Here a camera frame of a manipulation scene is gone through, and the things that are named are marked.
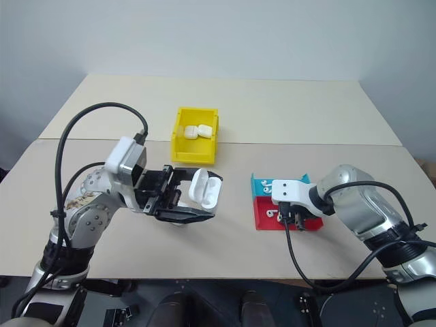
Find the yellow tray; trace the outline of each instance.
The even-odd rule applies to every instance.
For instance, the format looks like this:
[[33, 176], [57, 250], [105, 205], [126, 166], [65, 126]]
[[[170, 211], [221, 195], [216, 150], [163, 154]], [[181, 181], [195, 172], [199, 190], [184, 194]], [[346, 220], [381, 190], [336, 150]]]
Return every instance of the yellow tray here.
[[[187, 140], [183, 134], [185, 126], [209, 125], [212, 127], [212, 137], [198, 137]], [[176, 125], [171, 135], [171, 160], [191, 164], [215, 163], [217, 148], [218, 109], [189, 108], [178, 109]]]

